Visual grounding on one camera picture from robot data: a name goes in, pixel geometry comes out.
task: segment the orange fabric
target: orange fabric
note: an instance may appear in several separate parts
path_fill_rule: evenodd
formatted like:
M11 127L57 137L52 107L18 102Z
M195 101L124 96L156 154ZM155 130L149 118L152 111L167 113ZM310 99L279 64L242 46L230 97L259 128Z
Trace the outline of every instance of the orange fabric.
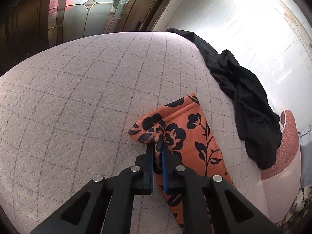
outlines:
M181 195L166 195L162 188L163 148L168 148L172 154L178 155L182 164L192 168L197 174L207 177L219 174L233 185L195 93L144 115L132 126L128 134L141 143L155 143L157 167L154 178L182 229L184 226Z

